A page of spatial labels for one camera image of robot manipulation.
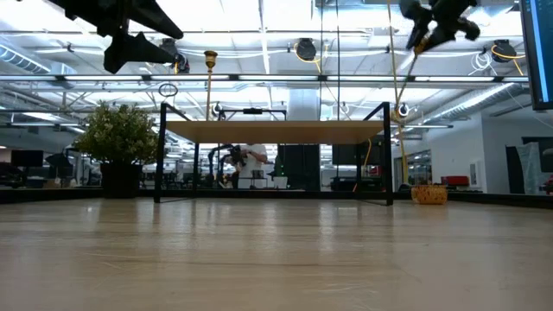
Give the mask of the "wooden shelf black metal frame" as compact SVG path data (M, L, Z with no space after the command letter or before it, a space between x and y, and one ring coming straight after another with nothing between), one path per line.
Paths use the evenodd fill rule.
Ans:
M391 180L391 104L383 102L361 121L192 121L172 105L163 103L160 110L159 143L156 149L154 202L162 197L236 198L236 199L330 199L383 200L394 202ZM194 143L193 181L190 190L163 190L162 163L165 134L171 131ZM216 190L199 189L199 149L203 143L275 143L275 144L359 144L384 133L383 192L330 192L286 190Z

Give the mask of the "gold-tipped wooden pole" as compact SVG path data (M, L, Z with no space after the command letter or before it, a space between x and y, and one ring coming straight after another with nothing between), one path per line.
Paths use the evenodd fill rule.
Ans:
M216 59L218 54L213 50L207 50L204 52L205 63L207 66L207 107L206 107L206 121L210 120L211 115L211 89L212 89L212 76L213 68L216 65Z

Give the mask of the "yellow candle jar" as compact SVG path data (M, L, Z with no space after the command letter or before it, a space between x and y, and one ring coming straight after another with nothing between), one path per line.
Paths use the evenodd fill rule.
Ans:
M448 201L448 190L442 185L420 185L410 189L411 198L420 205L444 205Z

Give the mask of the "brass candlestick holder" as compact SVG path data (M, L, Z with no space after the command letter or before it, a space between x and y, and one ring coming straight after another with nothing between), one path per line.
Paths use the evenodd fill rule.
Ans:
M403 80L403 84L401 85L400 88L397 88L395 86L395 91L398 91L398 93L396 94L394 108L393 108L393 111L390 112L390 117L391 117L391 120L396 122L396 123L401 124L403 122L404 117L400 114L401 97L404 94L404 90L405 90L405 88L408 84L409 77L411 76L411 73L414 69L416 61L417 61L419 55L423 52L423 50L426 47L428 42L429 42L429 38L428 37L423 37L422 41L413 48L412 60L410 62L409 70L407 71L407 73L405 75L405 78Z

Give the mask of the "translucent plastic sheet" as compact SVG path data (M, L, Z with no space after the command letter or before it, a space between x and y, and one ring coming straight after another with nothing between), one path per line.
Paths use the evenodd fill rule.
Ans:
M527 143L517 146L524 180L524 193L540 194L540 179L542 177L538 143Z

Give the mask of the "white wall poster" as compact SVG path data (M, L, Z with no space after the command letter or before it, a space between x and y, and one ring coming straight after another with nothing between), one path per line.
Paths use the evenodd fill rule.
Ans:
M481 188L481 162L474 161L469 163L469 186L472 188Z

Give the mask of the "black computer monitor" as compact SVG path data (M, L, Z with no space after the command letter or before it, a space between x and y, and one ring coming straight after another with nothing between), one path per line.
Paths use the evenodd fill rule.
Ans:
M519 0L534 111L553 111L553 0Z

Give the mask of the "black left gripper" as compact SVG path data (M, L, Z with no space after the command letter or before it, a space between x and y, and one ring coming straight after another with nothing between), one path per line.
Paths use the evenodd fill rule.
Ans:
M163 11L156 0L47 0L61 8L66 18L84 20L96 27L102 37L114 36L105 50L104 69L117 73L127 62L171 63L174 56L146 39L140 32L128 35L129 18L143 26L180 40L183 32Z

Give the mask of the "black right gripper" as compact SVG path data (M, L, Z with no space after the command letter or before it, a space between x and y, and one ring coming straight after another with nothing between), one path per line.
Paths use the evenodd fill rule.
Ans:
M470 41L475 41L480 36L479 26L462 16L466 9L477 5L476 0L429 0L429 4L431 10L424 8L419 0L399 1L402 16L414 23L406 44L407 49L419 45L423 37L429 38L423 50L425 52L448 41L454 41L454 36L459 31ZM437 26L428 35L428 26L432 18Z

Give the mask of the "black cabinet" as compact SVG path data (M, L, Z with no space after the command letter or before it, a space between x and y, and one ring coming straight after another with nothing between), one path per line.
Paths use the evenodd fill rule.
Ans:
M277 157L283 175L293 190L321 190L321 149L319 144L280 144Z

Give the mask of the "potted green plant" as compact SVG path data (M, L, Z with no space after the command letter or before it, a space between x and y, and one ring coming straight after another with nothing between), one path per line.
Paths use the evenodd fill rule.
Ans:
M156 161L155 119L134 105L111 108L101 101L87 122L73 146L100 163L103 195L108 199L137 197L143 166Z

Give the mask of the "black metal table frame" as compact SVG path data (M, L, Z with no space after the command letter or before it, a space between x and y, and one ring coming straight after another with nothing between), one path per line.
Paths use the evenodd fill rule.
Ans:
M50 200L97 199L103 196L100 188L60 188L60 189L0 189L0 204ZM409 200L408 193L386 192L304 192L278 190L163 190L163 202L170 199L286 199L286 200ZM476 204L518 206L553 210L553 196L522 194L479 194L470 192L452 192L448 200Z

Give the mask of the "grey ceiling air duct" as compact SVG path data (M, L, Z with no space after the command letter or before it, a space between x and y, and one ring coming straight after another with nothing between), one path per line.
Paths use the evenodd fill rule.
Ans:
M443 118L470 115L522 93L524 88L519 83L506 83L472 91L435 109L423 118L423 123L431 124Z
M49 74L50 68L0 43L0 60L33 74Z

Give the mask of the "red storage box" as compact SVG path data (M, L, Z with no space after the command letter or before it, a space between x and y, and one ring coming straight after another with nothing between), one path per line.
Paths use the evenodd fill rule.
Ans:
M463 175L446 175L441 177L441 183L449 187L468 187L470 180Z

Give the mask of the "person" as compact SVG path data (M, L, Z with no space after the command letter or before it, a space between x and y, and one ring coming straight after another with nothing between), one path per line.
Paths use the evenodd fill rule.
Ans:
M263 165L267 162L267 151L263 144L243 144L240 145L241 162L237 162L235 167L235 180L233 187L235 189L262 188L264 186Z

